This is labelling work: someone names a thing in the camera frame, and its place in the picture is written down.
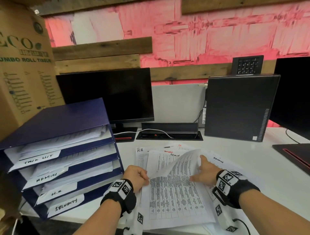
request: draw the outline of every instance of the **cardboard box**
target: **cardboard box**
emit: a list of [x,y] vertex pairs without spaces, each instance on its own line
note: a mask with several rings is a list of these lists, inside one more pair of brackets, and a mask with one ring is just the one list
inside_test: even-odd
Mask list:
[[0,22],[1,141],[40,110],[64,100],[44,19],[26,6],[0,0]]

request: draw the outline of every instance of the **wrist tracker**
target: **wrist tracker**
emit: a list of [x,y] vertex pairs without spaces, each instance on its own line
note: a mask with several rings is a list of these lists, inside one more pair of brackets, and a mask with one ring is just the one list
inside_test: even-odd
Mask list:
[[114,181],[103,194],[103,199],[100,205],[107,199],[112,199],[115,202],[120,203],[122,208],[121,217],[124,212],[130,214],[135,208],[137,202],[132,183],[128,179]]
[[259,190],[254,184],[237,171],[221,170],[216,176],[216,186],[212,193],[224,205],[241,209],[239,197],[241,193],[251,189]]

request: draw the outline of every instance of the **pink patterned wallpaper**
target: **pink patterned wallpaper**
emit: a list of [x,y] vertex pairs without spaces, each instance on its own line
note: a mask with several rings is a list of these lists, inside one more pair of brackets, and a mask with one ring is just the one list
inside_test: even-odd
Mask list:
[[310,54],[310,1],[182,16],[181,0],[153,0],[50,17],[46,27],[53,47],[152,36],[153,53],[140,56],[141,67]]

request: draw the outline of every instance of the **blue file organizer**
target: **blue file organizer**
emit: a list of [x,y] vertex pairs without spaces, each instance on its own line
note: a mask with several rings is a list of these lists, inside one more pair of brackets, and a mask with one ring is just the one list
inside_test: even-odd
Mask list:
[[[107,144],[114,145],[115,153],[71,166],[69,167],[67,172],[61,174],[60,176],[54,177],[53,180],[60,179],[62,177],[83,171],[85,169],[89,169],[103,163],[115,160],[119,161],[119,167],[113,169],[112,172],[81,180],[77,182],[77,186],[73,190],[65,192],[63,194],[58,193],[51,200],[47,200],[43,204],[36,205],[37,199],[39,197],[39,193],[37,190],[38,185],[24,189],[24,191],[22,192],[24,198],[42,219],[52,218],[53,216],[59,215],[65,211],[68,211],[77,206],[92,201],[98,197],[101,197],[105,190],[108,188],[109,184],[99,186],[97,185],[100,184],[100,182],[109,178],[118,176],[121,177],[121,175],[124,173],[124,168],[114,136],[112,134],[112,129],[108,120],[103,99],[95,99],[80,103],[46,108],[39,112],[37,115],[35,115],[32,119],[27,121],[24,125],[18,128],[15,132],[13,132],[10,136],[8,136],[0,143],[0,167],[5,172],[8,172],[10,168],[14,165],[14,162],[12,162],[5,154],[5,149],[47,140],[63,135],[68,135],[78,131],[84,131],[100,126],[106,126],[106,131],[109,131],[111,133],[111,136],[106,139],[62,149],[60,150],[60,154],[57,158],[65,157],[74,153],[82,152]],[[27,173],[25,172],[30,172],[31,168],[34,169],[35,165],[37,165],[37,163],[28,165],[26,166],[26,168],[22,167],[16,169],[8,173],[9,177],[20,191],[23,190],[28,180],[26,176]],[[61,200],[65,200],[67,198],[69,200],[71,195],[76,198],[76,193],[78,193],[79,190],[88,187],[91,189],[90,191],[78,195],[79,203],[69,202],[69,204],[65,207],[61,206],[61,209],[55,209],[53,213],[49,211],[49,207],[53,205],[54,202],[61,202]]]

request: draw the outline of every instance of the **white desk surface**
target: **white desk surface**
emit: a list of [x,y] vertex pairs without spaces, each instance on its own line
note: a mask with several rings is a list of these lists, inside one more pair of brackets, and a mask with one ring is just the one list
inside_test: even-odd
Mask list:
[[[266,182],[264,194],[310,220],[310,177],[272,148],[273,144],[294,143],[286,136],[285,130],[285,128],[267,128],[262,143],[207,136],[203,136],[203,141],[182,142],[199,149],[213,150],[222,157],[262,177]],[[310,143],[309,140],[291,131],[288,133],[301,143]],[[165,142],[165,140],[135,140],[117,144],[124,168],[135,163],[135,148],[159,146]],[[101,198],[98,198],[53,219],[84,223],[98,209],[100,201]],[[37,216],[28,203],[23,206],[21,212],[25,215]],[[120,220],[120,228],[124,227],[123,223],[124,221]],[[250,230],[251,234],[258,234],[252,225],[250,225]],[[209,234],[201,225],[157,229],[152,232],[168,235]]]

